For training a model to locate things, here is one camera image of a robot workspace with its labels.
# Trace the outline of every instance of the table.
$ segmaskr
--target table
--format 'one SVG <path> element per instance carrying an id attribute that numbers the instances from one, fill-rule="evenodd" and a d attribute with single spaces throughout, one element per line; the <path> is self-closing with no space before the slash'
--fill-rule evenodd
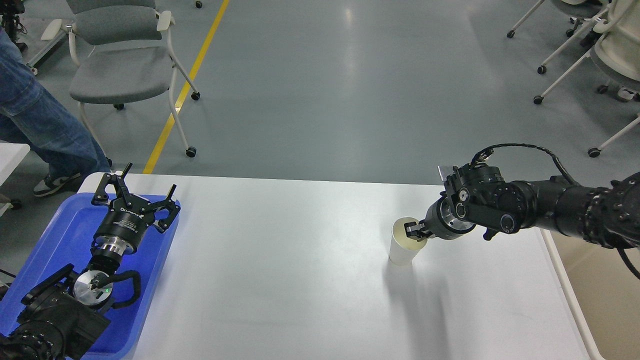
<path id="1" fill-rule="evenodd" d="M 4 184 L 28 152 L 29 145 L 23 143 L 0 143 L 0 185 Z M 0 216 L 12 207 L 11 199 L 0 194 Z"/>
<path id="2" fill-rule="evenodd" d="M 423 217 L 440 186 L 125 180 L 137 194 L 175 183 L 182 203 L 133 359 L 589 358 L 546 231 L 476 229 L 388 261 L 394 221 Z"/>

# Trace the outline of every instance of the yellow floor line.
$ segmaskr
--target yellow floor line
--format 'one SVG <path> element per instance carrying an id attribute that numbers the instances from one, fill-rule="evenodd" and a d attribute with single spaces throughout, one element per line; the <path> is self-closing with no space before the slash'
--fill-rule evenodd
<path id="1" fill-rule="evenodd" d="M 207 37 L 205 38 L 204 43 L 200 48 L 198 57 L 196 58 L 196 61 L 193 62 L 193 66 L 191 68 L 191 71 L 189 72 L 189 77 L 191 79 L 195 79 L 196 75 L 198 75 L 198 70 L 200 70 L 200 66 L 202 65 L 202 60 L 204 60 L 204 56 L 207 54 L 207 50 L 209 50 L 209 46 L 211 45 L 211 40 L 213 40 L 213 35 L 216 34 L 216 30 L 218 29 L 218 25 L 220 25 L 220 21 L 222 20 L 222 16 L 225 14 L 225 10 L 227 9 L 228 4 L 229 4 L 229 0 L 224 0 L 222 2 L 222 5 L 220 6 L 220 10 L 218 10 L 218 14 L 216 15 L 216 19 L 213 20 L 213 24 L 211 24 L 211 29 L 209 29 L 209 33 L 207 34 Z M 185 81 L 184 86 L 182 87 L 182 91 L 180 92 L 180 95 L 178 96 L 178 99 L 175 102 L 177 113 L 180 113 L 180 110 L 182 109 L 182 104 L 184 104 L 184 100 L 187 98 L 187 94 L 189 93 L 189 89 L 190 89 L 189 83 Z M 156 142 L 156 146 L 154 147 L 154 150 L 151 152 L 151 155 L 149 156 L 149 160 L 147 160 L 145 169 L 142 171 L 143 174 L 151 174 L 154 171 L 158 158 L 160 158 L 160 154 L 162 153 L 162 150 L 166 143 L 166 139 L 169 137 L 169 134 L 171 133 L 171 129 L 173 128 L 174 122 L 175 121 L 173 119 L 173 115 L 169 115 L 169 118 L 166 119 L 166 123 L 164 124 L 164 129 L 162 130 L 162 133 L 160 134 L 160 137 Z"/>

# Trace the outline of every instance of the screw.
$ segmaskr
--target screw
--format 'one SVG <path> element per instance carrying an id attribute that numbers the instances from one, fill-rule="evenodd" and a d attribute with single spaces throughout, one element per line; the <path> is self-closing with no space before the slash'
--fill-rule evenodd
<path id="1" fill-rule="evenodd" d="M 469 198 L 469 192 L 467 191 L 467 189 L 462 189 L 460 190 L 460 193 L 458 193 L 458 196 L 460 197 L 461 201 L 467 201 L 467 199 Z"/>

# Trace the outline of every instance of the gray chair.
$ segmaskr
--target gray chair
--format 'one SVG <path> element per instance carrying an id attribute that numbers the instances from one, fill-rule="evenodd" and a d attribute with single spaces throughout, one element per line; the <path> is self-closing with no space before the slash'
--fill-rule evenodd
<path id="1" fill-rule="evenodd" d="M 96 141 L 99 142 L 87 119 L 85 103 L 113 104 L 122 110 L 126 103 L 149 99 L 168 90 L 171 113 L 186 154 L 194 157 L 196 149 L 187 143 L 173 97 L 178 71 L 191 86 L 193 100 L 200 98 L 200 92 L 173 51 L 170 26 L 175 21 L 171 12 L 157 13 L 154 0 L 67 0 L 67 3 L 75 14 L 69 47 L 78 66 L 69 92 L 79 102 L 80 118 Z M 162 40 L 163 35 L 166 46 L 100 48 L 129 40 Z M 94 45 L 94 51 L 83 61 L 77 57 L 76 36 Z"/>
<path id="2" fill-rule="evenodd" d="M 596 67 L 609 78 L 606 84 L 597 88 L 599 94 L 604 94 L 612 81 L 627 88 L 640 90 L 640 57 L 638 57 L 640 54 L 640 28 L 637 26 L 638 19 L 640 19 L 639 1 L 617 0 L 614 2 L 609 19 L 598 23 L 594 29 L 603 33 L 596 44 L 542 94 L 534 97 L 533 103 L 540 105 L 547 94 L 586 58 L 591 58 Z M 640 113 L 629 125 L 618 131 L 602 145 L 590 148 L 587 153 L 592 158 L 599 156 L 600 152 L 611 142 L 638 124 L 640 124 Z"/>

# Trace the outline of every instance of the chair seat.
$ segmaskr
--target chair seat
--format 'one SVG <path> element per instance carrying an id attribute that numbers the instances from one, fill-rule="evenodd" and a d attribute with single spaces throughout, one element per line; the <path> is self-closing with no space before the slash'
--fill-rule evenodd
<path id="1" fill-rule="evenodd" d="M 640 90 L 640 81 L 637 81 L 632 78 L 628 78 L 620 74 L 619 72 L 615 71 L 610 66 L 608 66 L 606 62 L 604 62 L 604 60 L 598 55 L 595 49 L 595 46 L 592 47 L 591 50 L 589 51 L 589 56 L 591 57 L 591 60 L 593 60 L 593 63 L 598 67 L 598 69 L 604 72 L 613 81 L 617 82 L 618 84 L 624 85 L 630 89 L 633 89 L 636 91 Z"/>
<path id="2" fill-rule="evenodd" d="M 165 47 L 101 51 L 81 64 L 69 92 L 90 104 L 127 104 L 167 91 L 171 71 Z"/>
<path id="3" fill-rule="evenodd" d="M 562 0 L 552 0 L 551 2 L 556 6 L 556 8 L 558 8 L 558 10 L 571 17 L 577 17 L 579 19 L 590 19 L 602 10 L 602 5 L 595 5 L 591 3 L 571 5 Z"/>

